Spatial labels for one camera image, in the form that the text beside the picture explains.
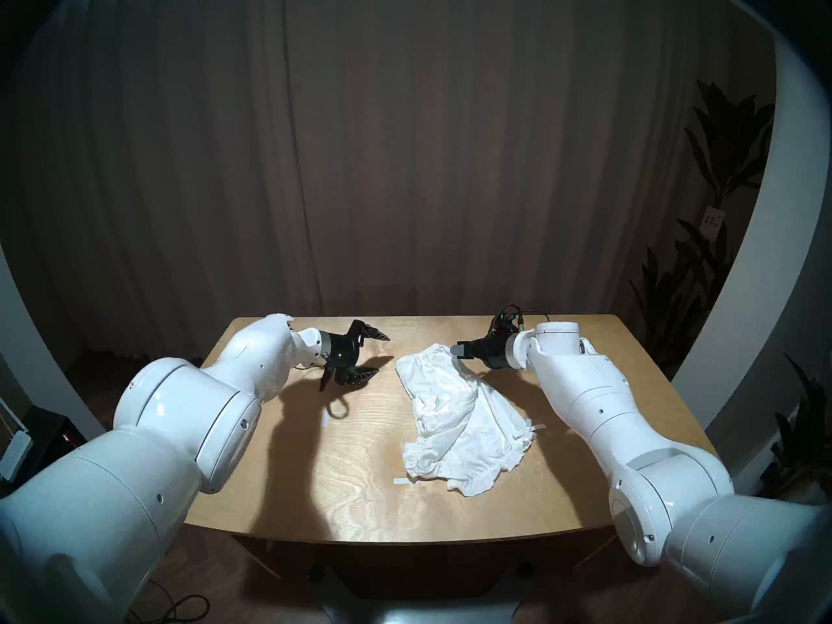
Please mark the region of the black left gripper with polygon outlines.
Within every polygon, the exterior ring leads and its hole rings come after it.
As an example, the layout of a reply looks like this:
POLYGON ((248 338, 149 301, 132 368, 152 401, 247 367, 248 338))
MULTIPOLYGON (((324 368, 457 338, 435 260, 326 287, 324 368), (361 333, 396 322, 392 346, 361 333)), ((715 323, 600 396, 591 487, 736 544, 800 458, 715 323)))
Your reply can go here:
POLYGON ((379 372, 379 368, 357 366, 360 349, 365 339, 389 342, 390 338, 379 329, 354 319, 347 334, 320 332, 320 356, 324 368, 320 386, 326 386, 331 379, 339 386, 360 386, 368 383, 379 372))

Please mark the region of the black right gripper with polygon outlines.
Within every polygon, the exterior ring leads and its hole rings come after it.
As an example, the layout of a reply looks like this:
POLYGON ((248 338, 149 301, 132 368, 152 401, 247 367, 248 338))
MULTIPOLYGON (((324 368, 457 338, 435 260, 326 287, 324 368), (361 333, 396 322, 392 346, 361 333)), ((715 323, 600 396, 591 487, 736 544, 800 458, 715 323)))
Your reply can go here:
POLYGON ((453 357, 480 359, 491 370, 520 370, 514 354, 514 343, 519 334, 487 334, 469 342, 458 342, 450 347, 453 357))

